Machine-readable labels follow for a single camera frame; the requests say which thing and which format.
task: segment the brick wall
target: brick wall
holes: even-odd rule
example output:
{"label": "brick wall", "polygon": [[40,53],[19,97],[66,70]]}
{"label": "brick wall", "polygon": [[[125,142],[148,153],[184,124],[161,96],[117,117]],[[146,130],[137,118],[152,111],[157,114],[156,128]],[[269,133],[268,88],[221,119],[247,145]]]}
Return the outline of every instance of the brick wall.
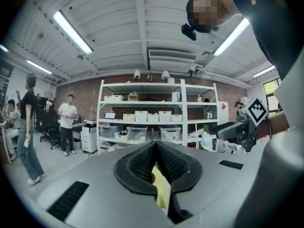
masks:
{"label": "brick wall", "polygon": [[[141,76],[140,82],[148,82],[148,79],[145,75]],[[226,101],[228,102],[229,106],[229,118],[230,120],[236,119],[236,109],[233,107],[234,103],[241,97],[244,97],[247,95],[247,92],[245,89],[241,89],[232,85],[220,83],[220,82],[213,82],[206,79],[198,79],[193,78],[192,81],[188,77],[181,77],[176,76],[175,82],[179,83],[179,78],[184,78],[186,80],[186,84],[191,84],[191,82],[194,85],[202,85],[202,86],[213,86],[213,83],[216,83],[217,91],[218,91],[218,100],[219,101]],[[57,88],[56,92],[56,103],[55,108],[56,110],[60,107],[61,103],[66,102],[66,98],[68,94],[73,94],[75,96],[74,105],[77,107],[78,113],[84,118],[84,119],[96,119],[97,115],[97,100],[98,100],[98,94],[99,94],[99,88],[101,80],[104,79],[106,84],[112,84],[112,83],[125,83],[128,80],[131,82],[134,82],[133,75],[118,75],[118,76],[108,76],[104,78],[97,78],[97,79],[89,79],[84,80],[76,83],[71,83],[68,85],[59,86]],[[160,75],[154,75],[153,82],[159,82],[163,83],[163,80],[160,78]],[[111,95],[111,92],[109,90],[103,91],[103,96],[105,95]],[[159,94],[159,95],[141,95],[140,97],[152,97],[155,100],[171,100],[171,95],[166,94]],[[210,101],[214,97],[214,91],[210,91],[203,95],[203,99],[209,98]],[[189,95],[188,101],[197,101],[196,96]],[[163,108],[149,108],[150,113],[158,112],[159,110],[162,110]],[[134,110],[138,110],[136,108],[128,109],[128,108],[115,108],[114,112],[116,112],[116,115],[118,117],[122,117],[122,112],[125,113],[134,113]],[[101,111],[101,114],[104,112],[109,111],[109,107],[104,107]],[[188,110],[188,118],[189,119],[201,119],[202,118],[202,111],[200,109],[189,109]]]}

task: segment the cable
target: cable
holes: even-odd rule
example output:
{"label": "cable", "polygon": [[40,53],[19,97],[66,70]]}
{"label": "cable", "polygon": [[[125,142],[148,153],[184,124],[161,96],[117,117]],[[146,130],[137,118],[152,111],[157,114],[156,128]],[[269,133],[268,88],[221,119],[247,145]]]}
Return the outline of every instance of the cable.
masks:
{"label": "cable", "polygon": [[268,132],[269,132],[269,138],[272,138],[272,132],[271,132],[271,125],[268,116],[265,117],[267,126],[268,126]]}

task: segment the ceiling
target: ceiling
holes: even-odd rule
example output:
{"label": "ceiling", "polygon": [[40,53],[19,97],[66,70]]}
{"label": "ceiling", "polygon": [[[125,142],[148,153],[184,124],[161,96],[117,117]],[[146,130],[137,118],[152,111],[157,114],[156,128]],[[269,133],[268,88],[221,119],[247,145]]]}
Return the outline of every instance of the ceiling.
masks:
{"label": "ceiling", "polygon": [[[9,53],[1,52],[1,57],[54,84],[136,69],[187,73],[193,63],[200,67],[196,72],[199,76],[208,72],[231,78],[233,82],[263,80],[263,76],[253,80],[253,74],[270,63],[259,49],[251,26],[221,56],[213,57],[212,52],[242,17],[235,16],[217,32],[197,33],[198,39],[192,41],[180,30],[187,22],[187,1],[27,0],[2,43]],[[58,10],[93,53],[85,54],[52,19]],[[191,53],[196,55],[196,61],[151,59],[151,49]],[[52,74],[32,67],[27,59]]]}

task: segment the window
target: window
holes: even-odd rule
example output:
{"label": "window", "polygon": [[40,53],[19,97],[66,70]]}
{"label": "window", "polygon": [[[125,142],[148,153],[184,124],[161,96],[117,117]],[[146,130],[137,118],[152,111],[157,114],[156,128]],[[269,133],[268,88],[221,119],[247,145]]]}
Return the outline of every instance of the window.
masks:
{"label": "window", "polygon": [[273,81],[264,84],[269,115],[273,115],[277,113],[277,105],[279,102],[274,95],[274,91],[279,87],[280,84],[281,84],[280,78],[277,78]]}

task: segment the white t-shirt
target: white t-shirt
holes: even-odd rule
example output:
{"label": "white t-shirt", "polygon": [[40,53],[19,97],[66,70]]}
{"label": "white t-shirt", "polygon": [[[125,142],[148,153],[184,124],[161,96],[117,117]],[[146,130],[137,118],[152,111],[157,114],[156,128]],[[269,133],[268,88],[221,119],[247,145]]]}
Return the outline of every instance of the white t-shirt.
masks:
{"label": "white t-shirt", "polygon": [[[74,105],[68,105],[68,103],[61,104],[58,111],[67,116],[75,116],[77,114],[76,107]],[[60,127],[73,128],[73,120],[74,119],[60,117]]]}

